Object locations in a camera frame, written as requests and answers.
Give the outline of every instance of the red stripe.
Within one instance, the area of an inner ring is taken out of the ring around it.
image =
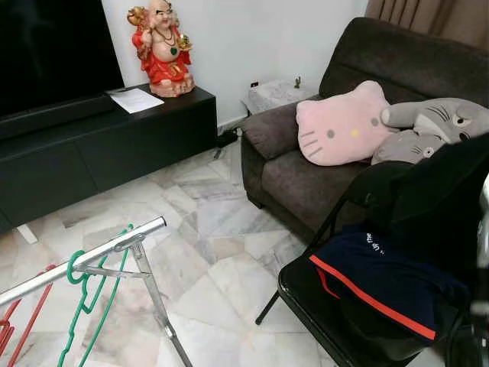
[[[436,337],[436,332],[427,328],[426,326],[417,323],[414,320],[411,320],[409,317],[398,313],[397,311],[389,308],[385,304],[382,304],[378,300],[375,300],[373,297],[369,296],[362,289],[357,287],[352,281],[350,281],[347,277],[345,277],[342,273],[334,269],[332,266],[323,262],[320,258],[313,255],[309,258],[314,264],[319,266],[322,270],[327,271],[331,275],[335,276],[339,279],[344,285],[346,285],[350,290],[357,295],[357,297],[361,298],[364,302],[370,304],[373,308],[380,311],[384,315],[390,317],[393,320],[396,320],[398,323],[403,324],[405,327],[415,331],[419,335],[424,336],[427,339],[434,340]]]
[[[326,276],[324,274],[324,271],[322,271],[319,268],[316,268],[316,270],[318,271],[319,278],[321,279],[322,287],[325,289],[325,291],[328,292],[329,294],[331,294],[337,300],[339,300],[340,299],[339,296],[335,292],[333,292],[331,289],[329,289],[328,284],[326,283]]]

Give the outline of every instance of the plush toy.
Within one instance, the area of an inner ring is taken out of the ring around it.
[[[394,130],[381,123],[389,106],[381,86],[367,80],[349,93],[297,105],[299,146],[319,166],[335,166],[370,158]]]
[[[382,161],[418,163],[444,144],[454,144],[489,132],[489,109],[457,98],[398,103],[381,113],[391,128],[411,128],[387,138],[374,153]]]

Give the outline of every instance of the small figurine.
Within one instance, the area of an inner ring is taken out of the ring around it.
[[[161,97],[178,97],[190,92],[195,84],[186,65],[190,65],[189,38],[180,34],[180,25],[171,3],[151,0],[148,9],[136,6],[128,12],[128,21],[138,29],[132,43],[138,50],[141,69],[150,79],[151,92]]]

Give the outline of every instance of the hello kitty pillow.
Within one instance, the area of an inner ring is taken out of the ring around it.
[[[389,106],[382,87],[367,80],[349,93],[297,105],[299,146],[306,159],[335,166],[370,158],[397,130],[381,122]]]

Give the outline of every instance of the statue necklace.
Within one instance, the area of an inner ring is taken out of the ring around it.
[[[178,50],[174,47],[176,45],[176,39],[173,35],[173,31],[170,29],[170,36],[169,37],[165,37],[165,35],[163,33],[161,33],[158,28],[154,28],[154,30],[161,36],[163,37],[163,41],[165,44],[167,44],[168,46],[170,46],[170,52],[172,55],[176,55],[176,53],[178,52]]]

